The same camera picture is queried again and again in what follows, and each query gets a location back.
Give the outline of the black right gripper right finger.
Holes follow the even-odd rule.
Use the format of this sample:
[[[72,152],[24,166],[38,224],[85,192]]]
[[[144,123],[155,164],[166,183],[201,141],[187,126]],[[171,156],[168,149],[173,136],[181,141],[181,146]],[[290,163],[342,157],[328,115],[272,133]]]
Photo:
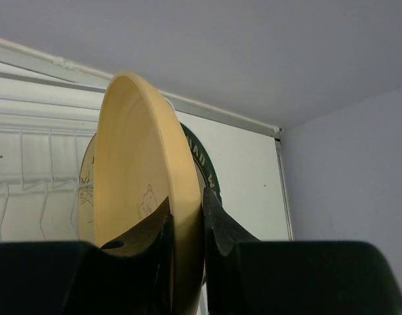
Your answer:
[[[261,241],[203,193],[210,314],[402,314],[383,254],[361,241]]]

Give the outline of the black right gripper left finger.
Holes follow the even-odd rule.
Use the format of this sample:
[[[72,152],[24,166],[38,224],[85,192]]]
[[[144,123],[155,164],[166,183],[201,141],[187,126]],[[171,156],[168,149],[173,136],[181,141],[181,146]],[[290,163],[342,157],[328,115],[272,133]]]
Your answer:
[[[170,314],[172,241],[165,200],[102,247],[0,243],[0,314]]]

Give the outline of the dark green lettered plate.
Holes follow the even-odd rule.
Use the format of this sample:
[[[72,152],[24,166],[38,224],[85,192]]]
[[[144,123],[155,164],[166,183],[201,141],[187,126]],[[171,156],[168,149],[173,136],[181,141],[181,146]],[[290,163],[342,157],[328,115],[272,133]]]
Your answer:
[[[190,152],[195,164],[201,196],[206,188],[210,188],[218,201],[222,203],[221,189],[214,165],[207,150],[196,135],[183,123],[180,124],[188,142]]]

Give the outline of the beige bird pattern plate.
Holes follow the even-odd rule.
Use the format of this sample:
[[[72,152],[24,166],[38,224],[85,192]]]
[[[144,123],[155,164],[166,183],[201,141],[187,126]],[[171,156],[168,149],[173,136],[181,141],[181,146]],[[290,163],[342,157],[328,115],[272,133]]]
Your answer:
[[[78,232],[79,239],[95,244],[94,232],[94,135],[85,150],[79,173]]]

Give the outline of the plain yellow plate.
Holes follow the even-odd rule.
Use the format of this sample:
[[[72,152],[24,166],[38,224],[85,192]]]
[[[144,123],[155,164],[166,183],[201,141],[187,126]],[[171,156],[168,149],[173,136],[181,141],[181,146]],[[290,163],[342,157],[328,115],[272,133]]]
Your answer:
[[[203,276],[201,194],[181,124],[165,97],[128,71],[110,82],[93,166],[95,242],[104,245],[168,200],[174,219],[172,313],[195,314]]]

